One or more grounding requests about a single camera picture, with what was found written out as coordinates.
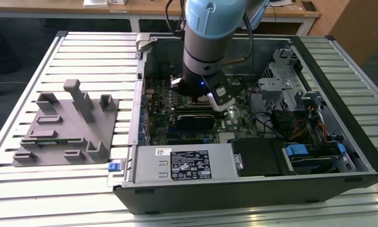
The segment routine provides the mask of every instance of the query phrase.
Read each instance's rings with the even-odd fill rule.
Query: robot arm
[[[269,0],[260,0],[261,6]],[[241,22],[246,0],[188,0],[185,6],[188,26],[185,29],[184,69],[181,78],[172,84],[184,95],[208,95],[216,111],[234,104],[230,85],[221,66],[234,30]]]

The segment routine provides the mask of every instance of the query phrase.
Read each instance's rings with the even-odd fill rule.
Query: metal bracket
[[[151,48],[151,33],[140,33],[136,38],[136,49],[139,52],[145,51],[147,49]]]

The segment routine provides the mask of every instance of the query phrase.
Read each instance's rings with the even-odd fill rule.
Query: black cable
[[[249,18],[246,16],[246,13],[244,14],[242,17],[244,23],[246,25],[246,30],[248,30],[248,35],[249,35],[249,51],[248,54],[245,56],[245,60],[252,56],[253,54],[253,34],[252,34],[252,25],[250,25],[250,21]]]
[[[266,134],[266,123],[268,123],[268,122],[272,122],[272,120],[268,119],[268,120],[265,120],[265,122],[264,122],[264,133],[262,133],[262,137],[265,137],[265,134]]]
[[[280,139],[282,139],[282,140],[285,140],[285,141],[289,141],[289,139],[288,139],[286,137],[284,137],[284,135],[280,134],[280,132],[278,132],[274,128],[272,128],[265,122],[262,122],[262,121],[256,117],[257,114],[272,115],[272,113],[269,113],[269,112],[266,112],[266,111],[258,111],[258,112],[256,112],[256,113],[252,112],[252,114],[253,114],[253,117],[254,117],[254,119],[257,120],[257,122],[261,123],[261,124],[274,133],[274,135],[276,135]]]
[[[274,22],[276,22],[276,8],[274,8],[274,6],[270,4],[270,2],[269,2],[269,5],[273,7]]]
[[[185,1],[184,0],[180,0],[180,6],[181,6],[181,16],[179,18],[179,21],[177,21],[177,31],[181,31],[181,23],[184,21],[184,5],[185,5]]]
[[[165,19],[167,19],[167,25],[168,25],[168,28],[169,28],[169,31],[172,32],[172,34],[177,34],[173,30],[172,30],[172,26],[171,26],[171,24],[169,24],[169,16],[168,16],[168,8],[169,8],[169,5],[171,5],[171,3],[172,3],[172,1],[173,0],[169,0],[168,1],[168,3],[167,3],[167,5],[165,5]]]

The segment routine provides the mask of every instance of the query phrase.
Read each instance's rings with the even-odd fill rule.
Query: blue latch
[[[108,171],[109,172],[119,172],[119,171],[121,171],[121,163],[109,163]]]
[[[308,155],[308,148],[304,144],[290,144],[286,146],[285,151],[288,152],[288,156]]]
[[[340,149],[342,154],[346,152],[346,148],[345,148],[345,145],[342,143],[338,143],[338,149]]]

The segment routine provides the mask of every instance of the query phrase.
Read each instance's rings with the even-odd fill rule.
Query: floor
[[[45,55],[59,30],[129,32],[128,20],[0,18],[4,35],[23,67],[15,73],[0,75],[0,82],[28,82]],[[144,21],[145,32],[167,32],[164,21]],[[362,67],[378,86],[378,51]],[[0,130],[16,105],[27,84],[0,84]]]

